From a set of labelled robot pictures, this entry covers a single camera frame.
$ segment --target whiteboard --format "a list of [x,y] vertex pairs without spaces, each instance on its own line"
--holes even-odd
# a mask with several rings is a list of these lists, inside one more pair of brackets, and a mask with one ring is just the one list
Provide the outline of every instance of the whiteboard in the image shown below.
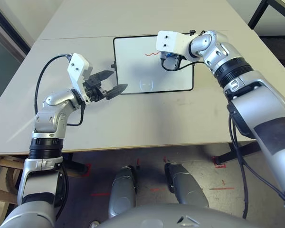
[[[114,54],[118,84],[128,84],[122,94],[156,93],[193,89],[193,66],[170,72],[161,66],[156,51],[157,36],[116,37]],[[167,58],[165,67],[174,69],[176,59]],[[182,60],[181,65],[189,61]]]

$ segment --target silver robot arm segment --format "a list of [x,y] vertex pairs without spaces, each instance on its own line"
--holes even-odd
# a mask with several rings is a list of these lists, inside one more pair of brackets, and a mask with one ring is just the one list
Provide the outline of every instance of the silver robot arm segment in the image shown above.
[[156,49],[161,58],[169,53],[192,62],[203,58],[223,88],[233,122],[242,135],[258,141],[285,194],[285,98],[217,31],[199,36],[160,31]]
[[[29,156],[24,162],[18,207],[8,215],[1,228],[54,227],[54,208],[61,206],[65,197],[67,178],[60,168],[63,166],[61,152],[67,125],[80,125],[86,105],[103,98],[110,100],[127,87],[127,84],[120,84],[110,91],[103,90],[101,81],[113,71],[90,75],[93,68],[85,58],[80,54],[70,56],[67,71],[73,88],[44,99],[43,107],[35,117]],[[77,109],[81,109],[80,123],[67,124],[68,117]]]

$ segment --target table surface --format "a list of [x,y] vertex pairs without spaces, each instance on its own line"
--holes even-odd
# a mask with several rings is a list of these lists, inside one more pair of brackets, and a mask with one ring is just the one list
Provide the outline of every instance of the table surface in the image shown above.
[[249,29],[225,0],[65,0],[38,40]]

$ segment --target black cable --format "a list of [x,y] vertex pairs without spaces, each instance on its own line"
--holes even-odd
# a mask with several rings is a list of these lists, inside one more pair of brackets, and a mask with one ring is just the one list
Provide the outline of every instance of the black cable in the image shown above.
[[239,148],[238,148],[238,141],[234,139],[232,135],[232,130],[231,130],[231,115],[229,115],[229,120],[228,120],[228,126],[229,126],[229,133],[230,133],[230,138],[233,144],[233,147],[236,150],[237,153],[237,160],[241,169],[242,173],[242,179],[243,179],[243,185],[244,185],[244,203],[245,207],[243,210],[243,219],[246,219],[247,213],[248,213],[248,187],[247,187],[247,180],[246,180],[246,174],[245,174],[245,169],[244,169],[244,163],[243,163],[243,156],[241,155]]
[[196,64],[196,63],[204,63],[204,62],[192,62],[192,63],[189,63],[189,64],[187,64],[187,65],[184,65],[184,66],[182,66],[182,67],[180,67],[180,68],[178,68],[178,69],[168,69],[168,68],[166,68],[166,67],[163,65],[165,59],[162,58],[161,60],[162,60],[162,61],[161,61],[161,66],[162,66],[162,68],[165,69],[166,71],[178,71],[178,70],[182,70],[183,68],[186,68],[186,67],[191,66],[191,65]]
[[[233,123],[233,137],[231,138],[236,144],[238,143],[237,140],[237,133],[235,131],[235,124]],[[272,190],[274,190],[284,201],[285,201],[285,194],[281,192],[277,187],[266,181],[263,177],[261,177],[257,172],[255,172],[245,161],[245,159],[242,156],[242,162],[246,166],[247,169],[249,169],[250,172],[252,172],[253,175],[255,175],[258,179],[260,179],[263,183],[265,183],[267,186],[269,186]]]
[[63,163],[61,163],[61,168],[62,168],[62,171],[63,171],[63,174],[65,176],[65,182],[66,182],[66,191],[65,191],[65,196],[64,196],[64,199],[62,201],[62,204],[59,208],[59,211],[57,212],[56,214],[56,220],[58,220],[59,216],[61,215],[61,212],[63,210],[63,208],[65,207],[66,205],[66,200],[67,200],[67,197],[68,197],[68,191],[69,191],[69,182],[68,182],[68,176],[67,176],[67,171],[66,171],[66,168],[64,166]]
[[86,106],[85,106],[85,102],[83,101],[80,105],[80,121],[79,123],[68,123],[67,126],[79,126],[82,124],[83,120],[84,120],[84,111],[86,109]]
[[39,78],[38,78],[38,81],[37,81],[37,84],[36,84],[36,90],[35,90],[35,98],[34,98],[34,107],[35,107],[35,114],[37,115],[37,112],[38,112],[38,105],[37,105],[37,96],[38,96],[38,90],[39,90],[39,86],[40,86],[40,82],[41,82],[41,79],[42,79],[42,76],[46,70],[46,68],[48,67],[48,65],[50,65],[51,62],[53,62],[55,59],[58,59],[58,58],[61,58],[61,57],[68,57],[69,55],[67,54],[61,54],[61,55],[58,55],[58,56],[55,56],[54,58],[52,58],[51,60],[49,60],[47,62],[47,64],[43,67],[42,71],[40,72],[40,75],[39,75]]

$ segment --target red marker line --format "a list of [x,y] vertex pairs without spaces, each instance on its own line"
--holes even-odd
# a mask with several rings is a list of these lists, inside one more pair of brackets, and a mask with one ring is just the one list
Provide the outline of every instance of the red marker line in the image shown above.
[[146,56],[151,56],[151,55],[157,55],[158,53],[160,53],[160,51],[159,52],[157,52],[157,53],[151,53],[151,54],[145,54]]
[[91,196],[109,196],[109,192],[92,193]]
[[213,189],[209,189],[209,190],[231,190],[234,188],[213,188]]
[[165,191],[165,190],[166,190],[165,188],[162,188],[162,189],[150,189],[150,191],[152,191],[152,192]]

